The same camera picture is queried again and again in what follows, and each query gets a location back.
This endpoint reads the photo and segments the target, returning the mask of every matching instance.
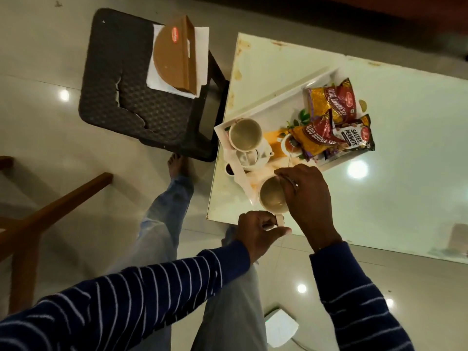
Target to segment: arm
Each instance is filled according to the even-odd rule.
[[[197,257],[83,281],[0,322],[0,350],[127,350],[248,271],[289,228],[268,212],[239,218],[235,240]]]
[[[313,275],[340,350],[413,350],[383,295],[335,230],[330,192],[321,172],[300,164],[275,173],[281,177],[292,217],[315,252],[310,256]]]

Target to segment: snack packet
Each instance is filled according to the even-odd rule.
[[[309,88],[307,91],[312,119],[324,116],[329,110],[332,111],[335,124],[350,122],[356,118],[356,99],[348,78],[338,86]]]
[[[336,124],[333,134],[346,144],[343,150],[375,150],[375,143],[371,132],[371,118],[364,115],[349,123]]]
[[[292,128],[289,132],[301,143],[302,149],[312,155],[320,154],[327,148],[338,144],[346,144],[346,141],[333,135],[331,110],[310,124]]]

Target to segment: white table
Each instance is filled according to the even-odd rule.
[[[343,64],[368,104],[376,151],[325,171],[336,229],[352,244],[468,263],[468,81],[239,34],[225,120]],[[366,177],[348,175],[355,161]],[[262,207],[224,165],[220,149],[207,218],[236,224]],[[289,214],[285,225],[302,235]]]

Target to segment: tiled floor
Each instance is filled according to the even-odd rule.
[[[0,212],[21,218],[34,208],[109,171],[111,187],[60,221],[43,239],[37,296],[103,273],[135,240],[139,219],[169,182],[169,153],[92,127],[78,117],[79,88],[91,19],[110,7],[166,22],[187,13],[210,26],[210,48],[230,75],[237,32],[267,36],[468,78],[448,56],[303,25],[196,0],[0,0],[0,154],[17,159],[0,175]],[[59,100],[67,88],[68,102]],[[196,191],[184,221],[179,256],[220,245],[225,225],[206,221],[213,164],[195,162]],[[464,350],[468,343],[468,266],[354,247],[364,271],[387,298],[418,350]],[[260,260],[265,311],[281,306],[299,322],[296,338],[317,351],[336,350],[308,262],[305,238],[288,236]],[[0,265],[0,307],[8,300],[8,261]],[[304,294],[297,284],[307,286]],[[188,350],[202,308],[174,326],[173,350]],[[287,343],[282,350],[298,350]]]

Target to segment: cable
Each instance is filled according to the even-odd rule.
[[[291,338],[292,342],[294,342],[297,346],[299,346],[301,349],[306,350],[306,351],[315,351],[313,349],[308,348],[306,345],[300,343],[299,341],[296,341],[293,337]]]

